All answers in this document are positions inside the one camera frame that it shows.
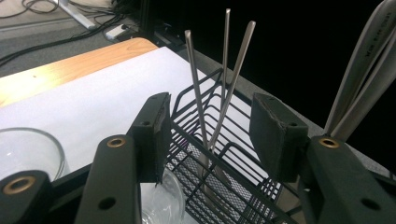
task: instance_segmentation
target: wire basket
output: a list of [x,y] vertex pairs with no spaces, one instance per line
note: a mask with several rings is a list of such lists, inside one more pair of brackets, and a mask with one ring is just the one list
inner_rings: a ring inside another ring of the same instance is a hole
[[[200,81],[208,138],[216,127],[221,102],[221,82],[211,78],[220,77],[221,72]],[[284,186],[268,177],[249,140],[249,99],[234,94],[239,97],[230,103],[212,153],[202,145],[195,100],[185,100],[192,90],[190,86],[177,97],[166,163],[183,185],[186,211],[200,223],[296,223],[276,205]],[[209,158],[208,167],[199,160],[201,153]],[[226,179],[219,177],[215,166]],[[204,167],[203,177],[198,167]]]

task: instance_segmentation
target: black background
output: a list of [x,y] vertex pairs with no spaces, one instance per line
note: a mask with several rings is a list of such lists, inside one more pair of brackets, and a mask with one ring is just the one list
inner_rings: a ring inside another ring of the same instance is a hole
[[[370,1],[159,1],[159,15],[195,49],[222,62],[225,9],[231,9],[229,67],[249,21],[257,22],[241,76],[324,127]],[[347,142],[393,173],[396,87],[391,85]]]

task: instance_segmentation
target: cable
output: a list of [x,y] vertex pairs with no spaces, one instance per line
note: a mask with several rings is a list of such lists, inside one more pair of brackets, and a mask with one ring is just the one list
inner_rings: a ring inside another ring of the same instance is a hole
[[23,50],[15,52],[15,53],[8,54],[7,56],[0,58],[0,67],[5,65],[6,63],[9,63],[10,61],[18,58],[19,56],[21,56],[21,55],[23,55],[25,53],[29,53],[31,51],[38,50],[38,49],[45,49],[45,48],[48,48],[48,47],[53,47],[53,46],[57,46],[57,45],[61,45],[61,44],[69,43],[69,42],[73,42],[73,41],[76,41],[76,40],[80,40],[80,39],[83,39],[83,38],[87,38],[87,37],[96,35],[96,34],[102,32],[102,30],[104,30],[107,27],[111,26],[113,23],[119,22],[119,21],[121,21],[124,18],[125,18],[125,15],[116,15],[112,19],[104,22],[99,27],[97,27],[96,29],[90,31],[89,33],[87,33],[85,35],[83,35],[85,33],[84,32],[84,33],[82,33],[80,35],[72,36],[72,37],[67,38],[67,39],[50,42],[48,44],[33,46],[33,47],[28,48],[28,49],[23,49]]
[[[49,10],[49,11],[41,11],[41,10],[33,9],[32,8],[33,5],[38,3],[38,2],[48,2],[48,3],[52,4],[52,5],[54,5],[54,8]],[[26,0],[22,0],[21,4],[25,8],[24,11],[18,12],[18,13],[13,14],[13,15],[5,16],[5,17],[0,17],[0,19],[8,19],[8,18],[16,17],[16,16],[19,16],[19,15],[25,13],[26,11],[31,11],[31,12],[34,12],[36,14],[51,13],[51,12],[55,11],[56,9],[58,9],[58,7],[59,7],[59,1],[56,4],[56,3],[52,2],[51,0],[33,0],[33,1],[30,1],[30,2],[27,2],[27,3],[26,3]]]

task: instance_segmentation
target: white plug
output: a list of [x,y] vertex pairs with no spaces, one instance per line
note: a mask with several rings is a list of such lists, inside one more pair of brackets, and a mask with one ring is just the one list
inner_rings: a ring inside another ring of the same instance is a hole
[[125,24],[119,25],[116,28],[106,33],[106,38],[114,40],[117,36],[124,34],[129,30],[129,27]]

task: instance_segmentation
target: clear glass cup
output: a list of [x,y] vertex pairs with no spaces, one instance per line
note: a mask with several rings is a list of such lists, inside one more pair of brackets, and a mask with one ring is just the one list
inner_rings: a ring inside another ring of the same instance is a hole
[[0,130],[0,180],[20,171],[41,170],[53,181],[64,171],[64,150],[49,133],[34,128]]
[[163,183],[142,183],[142,223],[179,224],[185,213],[185,200],[181,184],[167,168],[163,172]]

